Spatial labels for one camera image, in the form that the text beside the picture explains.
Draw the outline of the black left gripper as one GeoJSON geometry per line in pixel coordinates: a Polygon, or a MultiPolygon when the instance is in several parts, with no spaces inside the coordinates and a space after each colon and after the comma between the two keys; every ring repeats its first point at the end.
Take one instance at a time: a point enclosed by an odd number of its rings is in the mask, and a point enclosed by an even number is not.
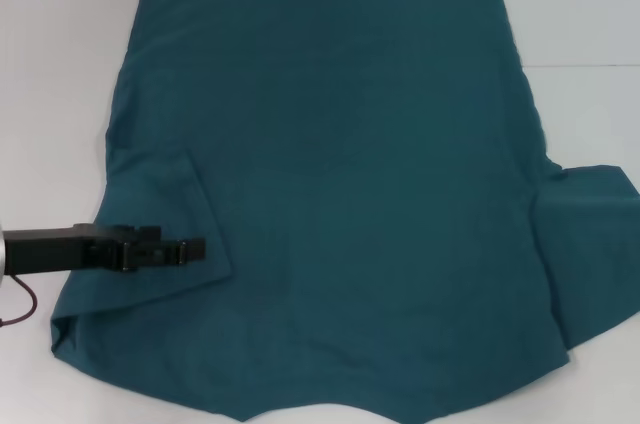
{"type": "Polygon", "coordinates": [[[5,273],[39,274],[59,271],[181,267],[206,258],[204,239],[161,240],[159,226],[120,226],[123,245],[114,228],[76,224],[68,228],[5,232],[5,273]]]}

